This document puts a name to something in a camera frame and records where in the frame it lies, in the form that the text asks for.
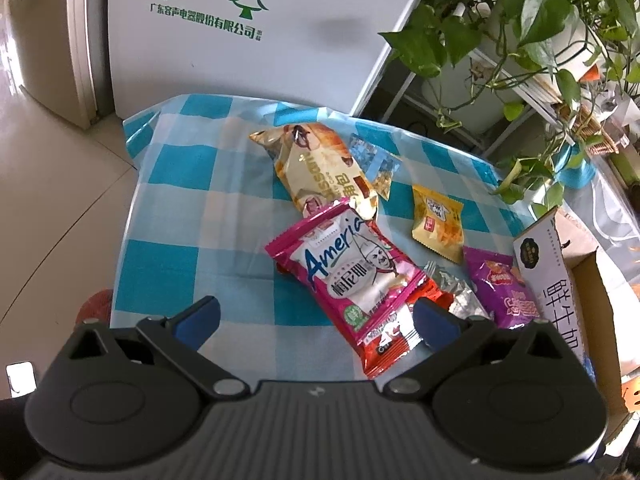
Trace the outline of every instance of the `blue snack package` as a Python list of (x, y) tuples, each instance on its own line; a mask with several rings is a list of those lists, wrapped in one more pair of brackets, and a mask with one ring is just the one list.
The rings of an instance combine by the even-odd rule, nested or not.
[(349, 140), (349, 151), (373, 189), (384, 200), (389, 200), (391, 180), (400, 168), (400, 159), (356, 134), (353, 134)]

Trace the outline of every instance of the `white freezer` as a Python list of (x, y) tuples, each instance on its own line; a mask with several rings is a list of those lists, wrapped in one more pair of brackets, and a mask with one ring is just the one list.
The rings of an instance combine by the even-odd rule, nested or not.
[(116, 113), (192, 92), (357, 113), (416, 1), (109, 0)]

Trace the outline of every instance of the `cardboard box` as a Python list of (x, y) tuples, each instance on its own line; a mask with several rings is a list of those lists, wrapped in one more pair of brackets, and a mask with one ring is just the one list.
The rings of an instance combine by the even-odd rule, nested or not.
[(607, 405), (610, 444), (638, 423), (623, 400), (620, 377), (640, 365), (640, 302), (593, 235), (559, 208), (526, 229), (513, 247), (540, 314), (587, 370), (593, 365)]

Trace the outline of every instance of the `white phone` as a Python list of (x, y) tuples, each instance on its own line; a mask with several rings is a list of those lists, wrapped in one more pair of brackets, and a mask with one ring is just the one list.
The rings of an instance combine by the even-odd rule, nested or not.
[(33, 371), (33, 365), (28, 361), (8, 365), (6, 376), (9, 379), (12, 397), (21, 397), (30, 394), (36, 389), (36, 376)]

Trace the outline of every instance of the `beige door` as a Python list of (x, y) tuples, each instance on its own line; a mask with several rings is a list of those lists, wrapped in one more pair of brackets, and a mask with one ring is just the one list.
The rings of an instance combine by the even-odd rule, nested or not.
[(81, 128), (96, 115), (85, 0), (7, 0), (24, 89)]

